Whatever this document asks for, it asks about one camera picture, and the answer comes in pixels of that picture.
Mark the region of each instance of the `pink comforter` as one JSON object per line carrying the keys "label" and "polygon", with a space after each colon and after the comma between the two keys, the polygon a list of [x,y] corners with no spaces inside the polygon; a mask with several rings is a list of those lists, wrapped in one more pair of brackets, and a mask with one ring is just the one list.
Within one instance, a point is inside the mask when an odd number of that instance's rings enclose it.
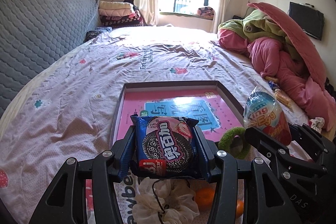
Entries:
{"label": "pink comforter", "polygon": [[294,62],[282,50],[282,44],[269,37],[250,42],[231,30],[221,29],[218,31],[219,43],[227,50],[248,56],[262,77],[278,78],[281,89],[309,118],[324,118],[324,128],[330,130],[336,123],[336,104],[324,88],[326,70],[314,44],[301,27],[277,7],[267,3],[250,3],[249,6],[263,11],[283,29],[303,61]]}

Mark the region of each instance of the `pink book cover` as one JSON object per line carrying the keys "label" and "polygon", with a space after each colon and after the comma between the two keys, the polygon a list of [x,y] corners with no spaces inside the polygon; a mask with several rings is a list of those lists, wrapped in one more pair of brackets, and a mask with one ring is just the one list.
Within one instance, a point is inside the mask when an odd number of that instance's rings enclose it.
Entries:
{"label": "pink book cover", "polygon": [[133,124],[131,115],[183,116],[199,120],[208,140],[217,142],[232,127],[241,123],[216,90],[172,90],[126,92],[117,140],[124,138]]}

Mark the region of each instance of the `plastic bag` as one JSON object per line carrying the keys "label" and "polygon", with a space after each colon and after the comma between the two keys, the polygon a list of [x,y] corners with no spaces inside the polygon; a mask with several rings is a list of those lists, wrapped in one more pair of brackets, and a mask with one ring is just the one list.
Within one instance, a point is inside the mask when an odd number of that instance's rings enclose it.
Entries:
{"label": "plastic bag", "polygon": [[139,185],[139,192],[132,208],[138,224],[191,224],[200,214],[194,201],[195,192],[185,180],[145,178]]}
{"label": "plastic bag", "polygon": [[277,102],[264,88],[256,87],[248,98],[244,109],[245,128],[256,127],[284,145],[289,145],[292,136],[285,114]]}

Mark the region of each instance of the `bed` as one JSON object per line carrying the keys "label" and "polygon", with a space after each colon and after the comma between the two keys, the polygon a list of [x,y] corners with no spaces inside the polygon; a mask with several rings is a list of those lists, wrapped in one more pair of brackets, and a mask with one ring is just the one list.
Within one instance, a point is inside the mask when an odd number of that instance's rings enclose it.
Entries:
{"label": "bed", "polygon": [[[224,50],[215,34],[202,30],[130,27],[99,35],[38,74],[7,107],[0,120],[0,169],[8,186],[0,189],[0,198],[14,219],[26,224],[67,158],[91,159],[108,149],[124,83],[219,80],[244,106],[255,86],[271,91],[251,67],[248,58]],[[292,109],[282,107],[288,122],[308,122],[294,103]],[[289,148],[308,159],[295,142]],[[257,155],[252,149],[248,159]],[[127,223],[124,187],[118,184],[116,191]]]}

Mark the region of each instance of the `tray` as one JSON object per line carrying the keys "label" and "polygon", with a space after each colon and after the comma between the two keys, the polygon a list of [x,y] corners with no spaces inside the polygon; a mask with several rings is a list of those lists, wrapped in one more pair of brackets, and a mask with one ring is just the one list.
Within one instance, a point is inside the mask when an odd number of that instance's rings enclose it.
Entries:
{"label": "tray", "polygon": [[244,108],[219,81],[167,81],[124,84],[112,123],[110,147],[133,124],[130,116],[184,116],[199,120],[206,139],[217,142],[242,126]]}

